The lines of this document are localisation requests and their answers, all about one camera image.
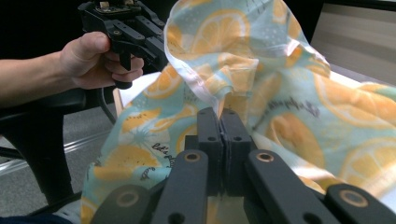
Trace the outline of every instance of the black cable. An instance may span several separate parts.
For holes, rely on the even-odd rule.
[[[110,112],[110,110],[108,109],[107,104],[106,104],[105,88],[100,88],[100,89],[96,90],[96,98],[99,102],[100,107],[102,107],[102,110],[105,112],[108,119],[110,119],[110,122],[112,124],[115,124],[116,119],[114,118],[113,114]]]

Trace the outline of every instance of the human hand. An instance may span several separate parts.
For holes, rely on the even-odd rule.
[[[131,82],[143,74],[143,60],[131,55],[131,70],[120,65],[110,51],[110,40],[101,32],[87,33],[69,42],[60,54],[60,66],[76,87],[95,89],[114,85],[114,80]]]

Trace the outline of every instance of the gray floor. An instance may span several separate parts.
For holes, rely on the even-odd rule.
[[[109,109],[115,114],[114,105]],[[86,168],[99,155],[111,127],[101,108],[64,118],[66,158],[75,192],[81,191]],[[0,140],[0,146],[12,147],[5,139]],[[46,205],[32,171],[23,161],[0,164],[0,188],[1,217],[26,215]]]

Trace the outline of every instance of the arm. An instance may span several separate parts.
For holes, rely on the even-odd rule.
[[[133,57],[131,71],[109,51],[105,34],[92,32],[62,51],[28,60],[0,60],[0,108],[20,105],[74,88],[95,89],[130,82],[143,74],[143,60]]]

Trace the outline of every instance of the crumpled fabric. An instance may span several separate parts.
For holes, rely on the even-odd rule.
[[[112,190],[165,179],[209,106],[237,112],[258,148],[278,153],[312,189],[346,182],[381,198],[395,187],[396,90],[330,80],[282,0],[180,0],[164,34],[169,64],[120,114],[89,167],[82,223]],[[240,198],[210,198],[207,223],[245,223],[241,210]]]

